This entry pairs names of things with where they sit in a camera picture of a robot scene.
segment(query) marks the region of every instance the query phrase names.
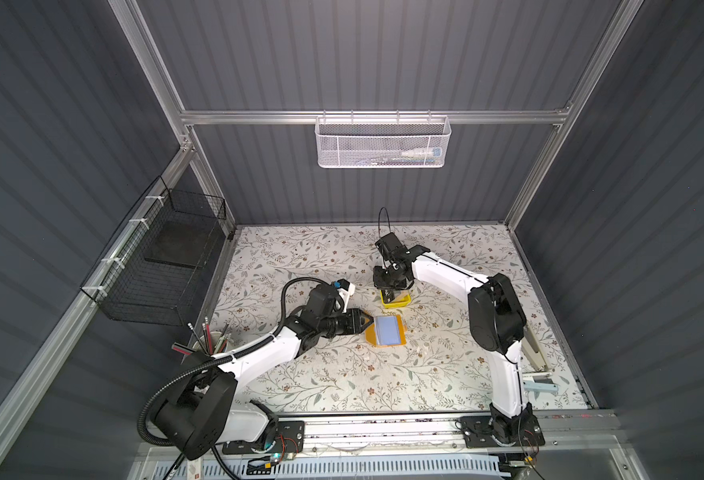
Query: black mounting plate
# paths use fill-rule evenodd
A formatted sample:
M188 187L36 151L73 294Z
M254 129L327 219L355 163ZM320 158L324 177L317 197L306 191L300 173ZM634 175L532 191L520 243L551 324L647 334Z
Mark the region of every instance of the black mounting plate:
M303 450L304 422L280 420L280 422L277 423L277 434L285 438L285 453L299 453ZM292 438L293 442L296 442L296 444L294 445L289 438ZM259 452L254 451L255 448L259 449L261 446L250 442L229 442L221 446L221 453L224 455L258 454ZM282 451L283 444L278 439L268 453L281 453Z
M500 445L493 439L493 430L490 426L490 420L491 416L489 415L466 416L459 418L461 433L464 437L466 448L500 447ZM543 446L546 444L546 440L544 440L544 433L541 431L538 424L538 419L536 417L530 417L527 424L523 426L522 429L523 431L520 432L520 434L522 435L521 441L523 448L535 448L536 446ZM533 433L533 436L530 436L530 434L526 433L525 430Z

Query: floral tablecloth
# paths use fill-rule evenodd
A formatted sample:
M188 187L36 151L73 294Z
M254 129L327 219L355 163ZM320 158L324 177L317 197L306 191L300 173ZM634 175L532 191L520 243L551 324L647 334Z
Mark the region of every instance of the floral tablecloth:
M468 270L508 276L560 389L557 395L527 392L528 399L538 409L586 408L504 226L396 226L394 231L405 245L424 245ZM276 411L291 412L488 408L485 351L472 340L467 312L457 299L416 280L411 305L382 308L373 288L373 266L381 261L374 246L378 237L375 226L242 229L212 319L215 330L229 323L234 345L274 328L284 283L305 275L346 278L357 285L350 306L374 316L398 312L408 331L406 345L386 348L371 346L363 336L320 339L306 355L251 382L239 401L257 398ZM289 289L289 312L306 301L312 287L297 283ZM524 364L524 371L532 371L527 360Z

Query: yellow container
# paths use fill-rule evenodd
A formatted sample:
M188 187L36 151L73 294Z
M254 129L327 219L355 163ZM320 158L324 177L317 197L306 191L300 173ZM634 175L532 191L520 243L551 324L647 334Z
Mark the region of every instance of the yellow container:
M410 305L411 298L410 298L410 292L408 290L402 290L399 295L395 298L395 300L391 303L387 303L384 301L384 292L379 290L379 296L381 297L381 303L384 305L384 308L402 308L404 306Z
M379 345L376 342L376 323L374 319L374 324L371 325L369 328L365 330L365 340L370 343L373 346L377 347L385 347L385 346L401 346L405 344L405 332L407 331L407 328L405 328L405 322L403 321L403 318L400 315L395 315L397 317L397 327L399 328L399 334L400 334L400 343L396 343L394 345Z

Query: light blue sticky note pad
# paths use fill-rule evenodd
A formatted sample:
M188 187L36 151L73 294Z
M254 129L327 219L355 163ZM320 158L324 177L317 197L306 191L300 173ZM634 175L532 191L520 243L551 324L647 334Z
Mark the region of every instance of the light blue sticky note pad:
M377 316L374 325L376 329L376 343L379 345L399 345L403 341L399 335L399 325L397 316Z

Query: yellow tray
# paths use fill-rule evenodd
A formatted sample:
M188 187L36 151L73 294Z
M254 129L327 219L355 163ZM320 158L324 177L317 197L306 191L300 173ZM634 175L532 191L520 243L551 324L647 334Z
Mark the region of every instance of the yellow tray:
M403 318L400 315L395 315L397 317L397 326L399 327L400 331L400 341L402 343L397 343L395 345L379 345L376 343L376 325L371 325L365 330L365 340L370 343L373 346L377 347L385 347L385 346L401 346L405 344L405 332L408 330L405 327L405 322L403 321Z
M405 296L400 300L395 300L391 303L387 303L384 301L384 292L382 292L381 290L379 290L379 296L381 297L381 304L384 305L384 308L402 308L404 306L410 305L410 302L412 300L410 297L410 292L405 293Z

